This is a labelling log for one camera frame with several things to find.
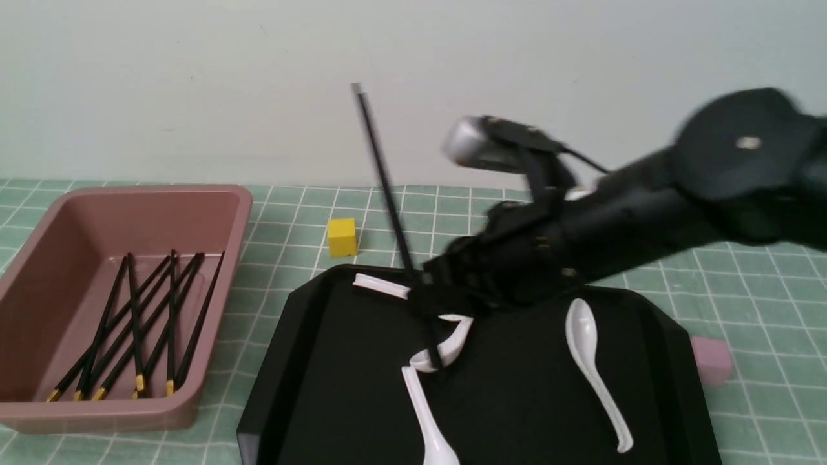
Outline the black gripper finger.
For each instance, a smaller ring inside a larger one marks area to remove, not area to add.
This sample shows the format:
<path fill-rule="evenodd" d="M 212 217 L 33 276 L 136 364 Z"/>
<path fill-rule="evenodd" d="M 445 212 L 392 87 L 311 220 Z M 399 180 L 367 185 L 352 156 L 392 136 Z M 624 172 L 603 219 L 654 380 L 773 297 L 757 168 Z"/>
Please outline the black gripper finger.
<path fill-rule="evenodd" d="M 419 318 L 459 315 L 459 294 L 451 285 L 414 283 L 407 293 L 407 310 Z"/>

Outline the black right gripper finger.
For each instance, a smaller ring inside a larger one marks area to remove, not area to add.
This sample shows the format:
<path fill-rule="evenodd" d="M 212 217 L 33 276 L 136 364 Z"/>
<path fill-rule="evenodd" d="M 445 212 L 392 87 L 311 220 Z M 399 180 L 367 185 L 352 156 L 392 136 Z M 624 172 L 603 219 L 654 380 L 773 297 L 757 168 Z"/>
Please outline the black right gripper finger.
<path fill-rule="evenodd" d="M 501 298 L 473 291 L 473 289 L 449 289 L 446 314 L 470 318 L 486 318 L 511 312 L 511 305 Z"/>

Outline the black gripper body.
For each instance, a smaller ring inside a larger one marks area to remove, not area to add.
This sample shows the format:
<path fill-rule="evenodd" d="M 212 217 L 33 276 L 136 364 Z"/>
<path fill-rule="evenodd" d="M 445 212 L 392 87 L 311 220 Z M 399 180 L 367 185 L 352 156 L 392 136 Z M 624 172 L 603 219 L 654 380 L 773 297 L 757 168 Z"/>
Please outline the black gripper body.
<path fill-rule="evenodd" d="M 519 155 L 530 202 L 494 204 L 483 229 L 453 240 L 423 264 L 430 282 L 473 289 L 510 305 L 532 305 L 582 284 L 556 230 L 575 177 L 558 155 L 525 149 Z"/>

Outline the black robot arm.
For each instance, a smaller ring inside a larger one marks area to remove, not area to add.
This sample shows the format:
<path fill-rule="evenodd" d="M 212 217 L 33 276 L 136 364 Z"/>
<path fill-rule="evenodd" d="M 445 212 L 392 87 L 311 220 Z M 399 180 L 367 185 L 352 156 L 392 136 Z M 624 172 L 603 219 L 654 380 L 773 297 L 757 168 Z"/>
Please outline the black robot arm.
<path fill-rule="evenodd" d="M 825 250 L 825 117 L 778 89 L 715 98 L 670 145 L 573 200 L 559 159 L 571 148 L 537 127 L 464 117 L 444 150 L 462 167 L 523 174 L 532 200 L 496 204 L 481 232 L 423 264 L 408 294 L 422 316 L 529 308 L 714 242 Z"/>

